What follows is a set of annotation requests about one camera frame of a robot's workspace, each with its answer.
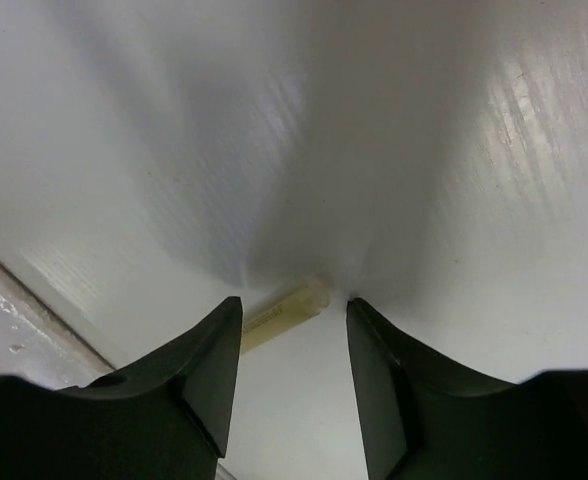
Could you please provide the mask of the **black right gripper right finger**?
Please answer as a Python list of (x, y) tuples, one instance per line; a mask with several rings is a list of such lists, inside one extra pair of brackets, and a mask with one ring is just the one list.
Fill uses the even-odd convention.
[(588, 479), (588, 370), (499, 380), (361, 298), (346, 327), (370, 478)]

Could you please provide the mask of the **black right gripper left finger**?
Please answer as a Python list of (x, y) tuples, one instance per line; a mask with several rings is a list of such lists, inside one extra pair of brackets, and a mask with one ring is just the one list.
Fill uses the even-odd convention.
[(0, 375), (0, 479), (212, 479), (229, 438), (243, 317), (228, 297), (85, 387)]

